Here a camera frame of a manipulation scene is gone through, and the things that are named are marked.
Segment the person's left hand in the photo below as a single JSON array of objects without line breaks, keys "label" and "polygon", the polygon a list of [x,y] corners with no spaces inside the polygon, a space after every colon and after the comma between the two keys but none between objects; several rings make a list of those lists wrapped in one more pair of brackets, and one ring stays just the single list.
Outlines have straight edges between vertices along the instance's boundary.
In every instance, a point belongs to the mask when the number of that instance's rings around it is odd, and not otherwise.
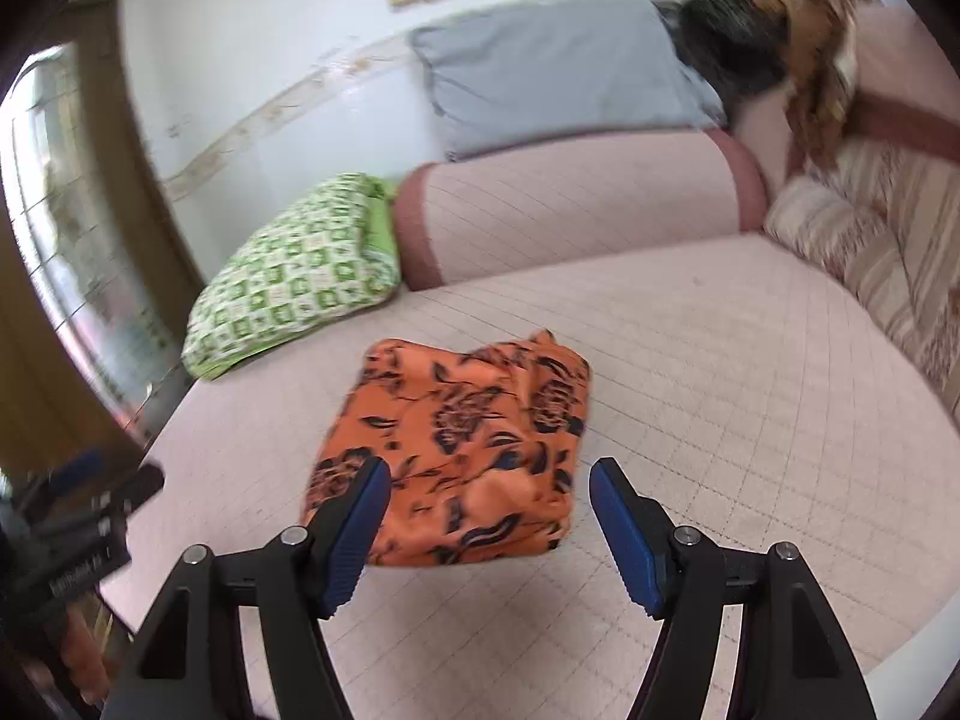
[{"label": "person's left hand", "polygon": [[70,674],[70,681],[88,706],[106,699],[110,690],[110,676],[104,656],[99,650],[93,632],[75,606],[67,610],[67,624],[60,642],[60,658]]}]

